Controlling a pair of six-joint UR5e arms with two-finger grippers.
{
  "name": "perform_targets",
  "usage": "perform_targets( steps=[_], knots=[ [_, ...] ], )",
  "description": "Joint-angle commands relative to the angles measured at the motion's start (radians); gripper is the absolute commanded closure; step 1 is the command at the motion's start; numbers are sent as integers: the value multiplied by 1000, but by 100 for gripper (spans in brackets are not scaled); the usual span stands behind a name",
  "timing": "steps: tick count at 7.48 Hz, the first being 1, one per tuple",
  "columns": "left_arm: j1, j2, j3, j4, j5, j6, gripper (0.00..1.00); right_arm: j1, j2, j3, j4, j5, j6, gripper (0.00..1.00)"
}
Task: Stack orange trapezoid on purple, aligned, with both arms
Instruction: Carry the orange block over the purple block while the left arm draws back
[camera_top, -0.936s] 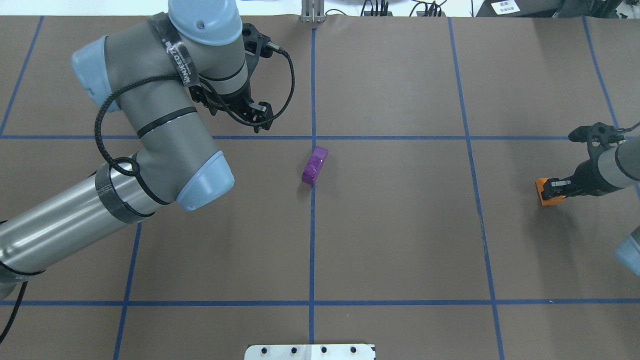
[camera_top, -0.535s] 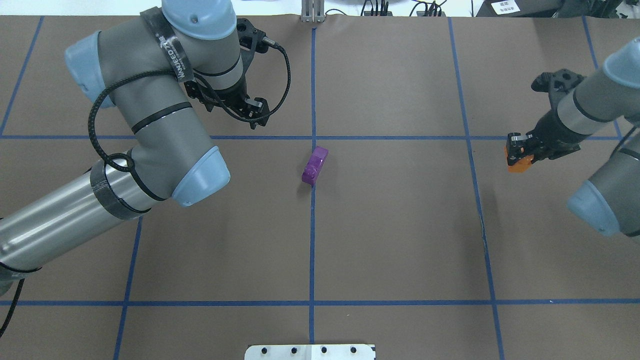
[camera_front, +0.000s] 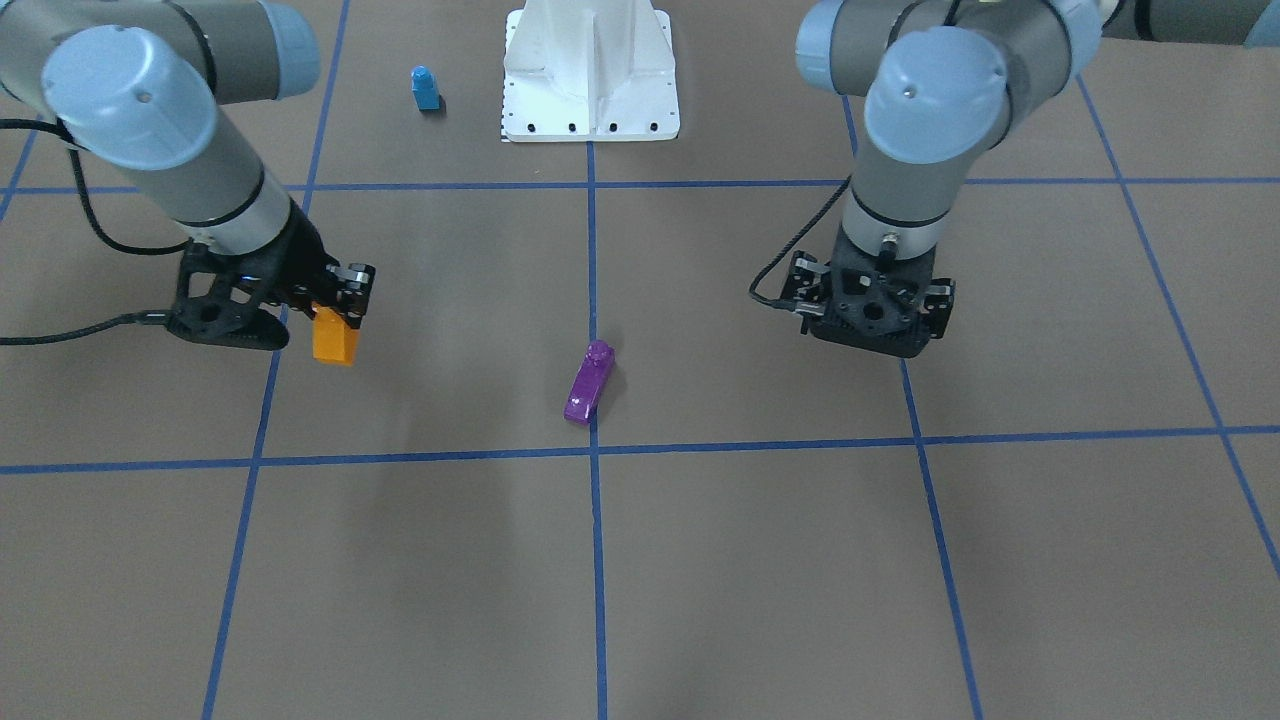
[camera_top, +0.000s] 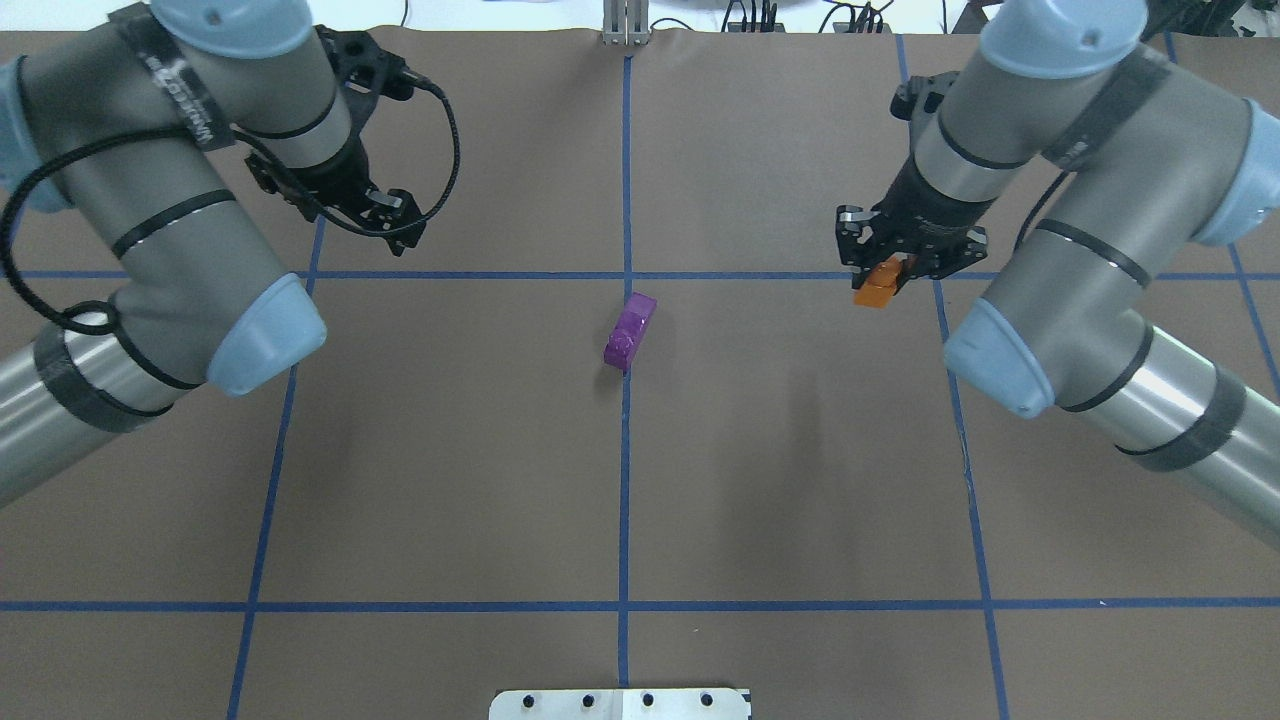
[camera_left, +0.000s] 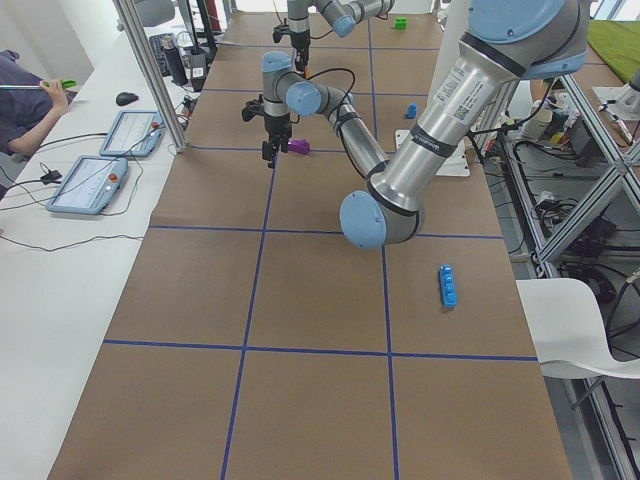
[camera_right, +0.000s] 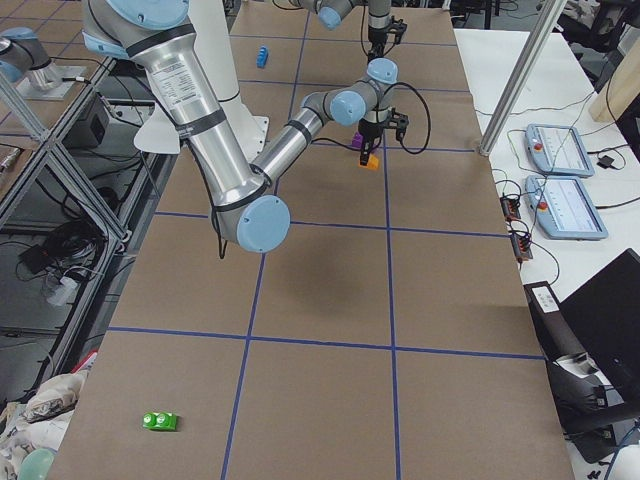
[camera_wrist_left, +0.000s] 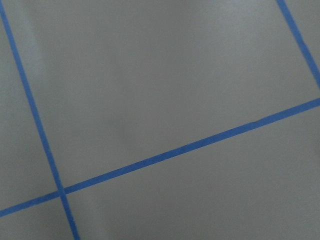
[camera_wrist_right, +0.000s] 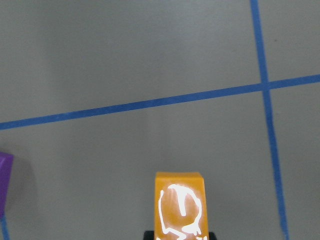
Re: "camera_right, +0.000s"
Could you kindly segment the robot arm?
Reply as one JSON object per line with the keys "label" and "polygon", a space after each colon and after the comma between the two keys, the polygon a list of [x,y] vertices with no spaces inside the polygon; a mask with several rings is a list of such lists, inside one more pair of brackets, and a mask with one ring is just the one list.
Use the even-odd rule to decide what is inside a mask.
{"label": "robot arm", "polygon": [[83,36],[97,54],[142,66],[158,104],[206,184],[220,242],[250,252],[279,246],[290,226],[270,193],[329,122],[357,125],[370,150],[390,122],[397,65],[372,59],[353,85],[315,92],[269,142],[242,104],[219,1],[86,1]]}
{"label": "robot arm", "polygon": [[369,60],[385,56],[385,48],[392,29],[391,5],[389,0],[372,1],[286,1],[287,6],[273,1],[277,8],[281,9],[305,9],[316,14],[320,23],[328,30],[337,29],[345,18],[356,8],[362,7],[367,14],[367,36],[370,42],[368,51],[361,43],[362,50]]}

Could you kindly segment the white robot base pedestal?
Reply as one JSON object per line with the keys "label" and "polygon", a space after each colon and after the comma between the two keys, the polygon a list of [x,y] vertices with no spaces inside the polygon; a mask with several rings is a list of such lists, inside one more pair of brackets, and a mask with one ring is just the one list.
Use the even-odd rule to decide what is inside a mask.
{"label": "white robot base pedestal", "polygon": [[[188,16],[197,34],[195,53],[246,159],[252,161],[264,148],[269,119],[252,115],[241,98],[223,2],[191,1]],[[177,154],[179,136],[162,107],[157,99],[134,145],[144,152]]]}

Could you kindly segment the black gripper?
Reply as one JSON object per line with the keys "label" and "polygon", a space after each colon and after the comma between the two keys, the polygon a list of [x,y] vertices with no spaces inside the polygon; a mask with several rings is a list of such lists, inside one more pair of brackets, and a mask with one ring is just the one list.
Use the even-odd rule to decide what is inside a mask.
{"label": "black gripper", "polygon": [[370,42],[370,48],[367,52],[367,55],[384,56],[388,38],[388,29],[369,28],[367,35]]}
{"label": "black gripper", "polygon": [[358,122],[358,133],[362,137],[359,165],[367,166],[370,155],[377,155],[379,144],[383,136],[384,130],[388,127],[388,120],[380,122],[371,122],[362,119]]}

